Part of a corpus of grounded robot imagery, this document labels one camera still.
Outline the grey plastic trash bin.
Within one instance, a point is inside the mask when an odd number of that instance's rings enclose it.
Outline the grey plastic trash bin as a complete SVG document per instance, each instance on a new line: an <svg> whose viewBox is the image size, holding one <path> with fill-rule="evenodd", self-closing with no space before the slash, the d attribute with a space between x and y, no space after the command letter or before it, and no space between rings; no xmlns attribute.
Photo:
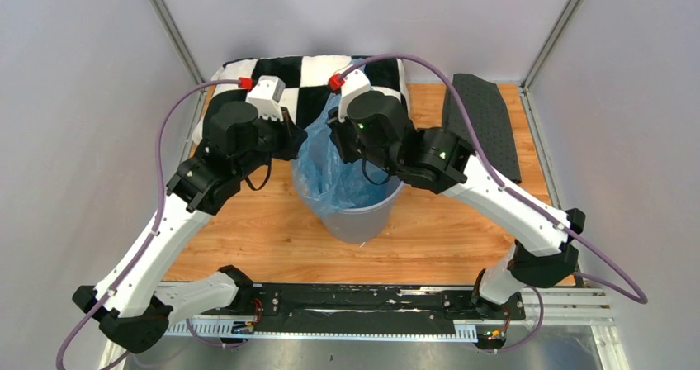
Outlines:
<svg viewBox="0 0 700 370"><path fill-rule="evenodd" d="M372 164L291 163L297 195L337 240L361 244L375 239L387 227L390 213L404 189Z"/></svg>

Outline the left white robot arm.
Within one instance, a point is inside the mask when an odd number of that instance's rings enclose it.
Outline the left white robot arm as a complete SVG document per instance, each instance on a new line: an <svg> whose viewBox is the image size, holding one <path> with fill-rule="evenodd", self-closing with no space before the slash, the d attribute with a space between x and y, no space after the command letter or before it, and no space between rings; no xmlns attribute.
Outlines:
<svg viewBox="0 0 700 370"><path fill-rule="evenodd" d="M202 312L252 309L253 281L233 265L170 288L159 284L189 240L236 195L249 176L273 159L291 160L306 139L287 108L268 111L250 101L220 106L204 125L194 155L177 167L135 244L96 286L83 285L73 302L100 331L130 353L152 348L168 328Z"/></svg>

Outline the blue plastic trash bag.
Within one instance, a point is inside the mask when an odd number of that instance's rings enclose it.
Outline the blue plastic trash bag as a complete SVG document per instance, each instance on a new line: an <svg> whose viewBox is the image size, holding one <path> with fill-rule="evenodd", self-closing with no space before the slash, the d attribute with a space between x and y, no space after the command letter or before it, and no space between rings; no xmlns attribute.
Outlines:
<svg viewBox="0 0 700 370"><path fill-rule="evenodd" d="M302 88L297 100L296 122L307 138L291 161L291 176L297 194L319 218L375 205L389 188L388 175L376 166L340 158L327 126L328 112L338 105L339 96L326 87Z"/></svg>

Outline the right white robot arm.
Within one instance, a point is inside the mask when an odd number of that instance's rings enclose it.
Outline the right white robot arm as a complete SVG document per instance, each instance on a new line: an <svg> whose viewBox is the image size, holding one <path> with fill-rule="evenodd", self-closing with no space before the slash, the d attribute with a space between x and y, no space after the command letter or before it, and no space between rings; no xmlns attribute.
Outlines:
<svg viewBox="0 0 700 370"><path fill-rule="evenodd" d="M365 92L328 113L331 141L345 163L370 163L411 187L454 198L501 226L511 249L482 270L471 296L473 311L492 318L525 286L548 288L571 275L579 251L573 234L585 215L549 206L497 171L474 148L442 127L417 128L400 101Z"/></svg>

